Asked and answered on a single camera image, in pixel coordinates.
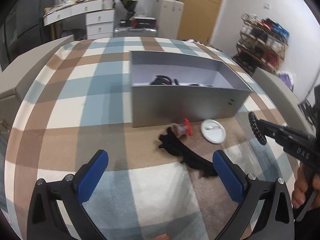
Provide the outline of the person's right hand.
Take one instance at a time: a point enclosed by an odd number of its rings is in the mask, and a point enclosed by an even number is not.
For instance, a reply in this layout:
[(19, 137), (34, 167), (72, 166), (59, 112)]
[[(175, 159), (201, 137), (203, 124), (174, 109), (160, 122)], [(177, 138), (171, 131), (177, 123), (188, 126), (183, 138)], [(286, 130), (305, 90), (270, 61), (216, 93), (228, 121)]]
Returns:
[[(308, 189), (308, 182), (304, 174), (305, 168), (306, 166), (302, 162), (300, 162), (300, 166), (297, 171), (297, 179), (295, 181), (294, 191), (292, 193), (292, 205), (295, 209), (303, 205), (306, 200), (305, 193)], [(320, 189), (319, 174), (315, 174), (312, 181), (312, 186), (314, 189), (319, 191)]]

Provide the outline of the person's left hand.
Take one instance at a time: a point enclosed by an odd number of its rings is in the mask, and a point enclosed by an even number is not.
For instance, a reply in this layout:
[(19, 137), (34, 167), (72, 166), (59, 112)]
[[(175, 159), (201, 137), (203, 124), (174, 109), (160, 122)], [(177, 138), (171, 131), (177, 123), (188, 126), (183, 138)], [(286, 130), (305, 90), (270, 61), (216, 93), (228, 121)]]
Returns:
[(153, 240), (170, 240), (170, 237), (165, 233), (155, 237)]

